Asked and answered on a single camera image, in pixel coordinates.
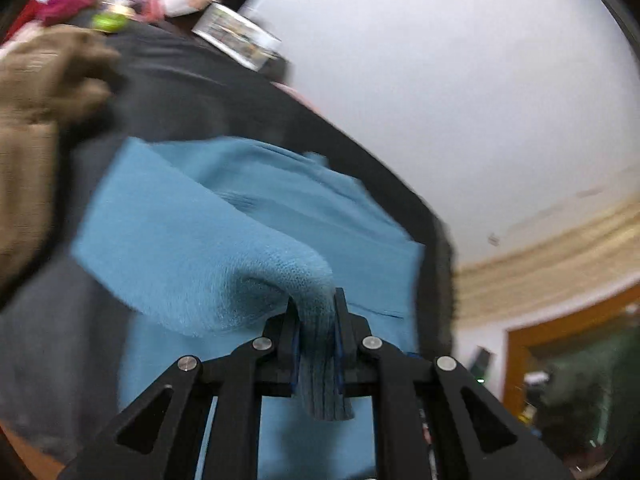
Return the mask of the wooden door frame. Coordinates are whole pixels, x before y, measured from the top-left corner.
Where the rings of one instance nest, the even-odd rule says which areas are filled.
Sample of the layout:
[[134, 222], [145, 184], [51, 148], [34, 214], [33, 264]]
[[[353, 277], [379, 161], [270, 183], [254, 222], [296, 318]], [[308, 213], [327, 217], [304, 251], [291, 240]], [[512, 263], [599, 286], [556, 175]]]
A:
[[635, 281], [621, 292], [582, 310], [509, 330], [506, 336], [506, 366], [502, 387], [502, 404], [506, 410], [518, 416], [524, 408], [524, 376], [534, 349], [562, 346], [571, 339], [585, 338], [603, 327], [616, 324], [623, 318], [629, 318], [626, 307], [638, 301], [639, 281]]

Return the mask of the teal knit sweater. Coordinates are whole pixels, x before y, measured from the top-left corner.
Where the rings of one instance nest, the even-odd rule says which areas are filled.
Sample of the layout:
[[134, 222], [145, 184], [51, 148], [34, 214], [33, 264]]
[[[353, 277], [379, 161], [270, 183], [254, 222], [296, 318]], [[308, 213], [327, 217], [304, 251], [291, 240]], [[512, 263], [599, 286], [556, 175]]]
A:
[[129, 139], [72, 252], [132, 311], [120, 405], [180, 356], [218, 358], [258, 336], [290, 300], [323, 330], [337, 288], [375, 335], [418, 348], [423, 246], [317, 155], [228, 136]]

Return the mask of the green small object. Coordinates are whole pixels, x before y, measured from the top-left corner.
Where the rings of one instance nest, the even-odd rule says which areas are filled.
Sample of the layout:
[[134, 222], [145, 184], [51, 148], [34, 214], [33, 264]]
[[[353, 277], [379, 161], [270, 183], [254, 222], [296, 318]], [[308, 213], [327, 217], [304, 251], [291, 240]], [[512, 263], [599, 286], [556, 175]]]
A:
[[91, 19], [91, 29], [104, 34], [116, 34], [122, 30], [129, 22], [129, 18], [124, 14], [111, 11], [103, 11], [94, 14]]

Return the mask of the white picture frame box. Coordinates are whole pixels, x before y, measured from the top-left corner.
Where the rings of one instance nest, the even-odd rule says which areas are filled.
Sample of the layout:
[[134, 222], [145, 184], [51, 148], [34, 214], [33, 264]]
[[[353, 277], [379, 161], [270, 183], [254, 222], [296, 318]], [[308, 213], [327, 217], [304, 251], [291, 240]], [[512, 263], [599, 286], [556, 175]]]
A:
[[205, 10], [192, 32], [254, 72], [277, 56], [281, 44], [278, 37], [219, 3]]

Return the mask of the cream curtain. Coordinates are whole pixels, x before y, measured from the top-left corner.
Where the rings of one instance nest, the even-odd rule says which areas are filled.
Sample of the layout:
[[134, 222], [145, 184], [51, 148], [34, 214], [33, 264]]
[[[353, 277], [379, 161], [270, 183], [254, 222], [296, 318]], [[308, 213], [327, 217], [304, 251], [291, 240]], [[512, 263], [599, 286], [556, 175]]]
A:
[[583, 226], [454, 274], [454, 326], [537, 312], [639, 273], [639, 200]]

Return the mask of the brown garment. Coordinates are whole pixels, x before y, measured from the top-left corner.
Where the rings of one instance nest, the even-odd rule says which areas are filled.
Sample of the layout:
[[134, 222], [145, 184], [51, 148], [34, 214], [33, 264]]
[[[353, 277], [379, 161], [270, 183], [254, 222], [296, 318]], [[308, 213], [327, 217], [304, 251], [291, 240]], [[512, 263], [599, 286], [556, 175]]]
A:
[[53, 221], [63, 133], [111, 96], [119, 54], [98, 32], [43, 29], [1, 58], [1, 286], [46, 242]]

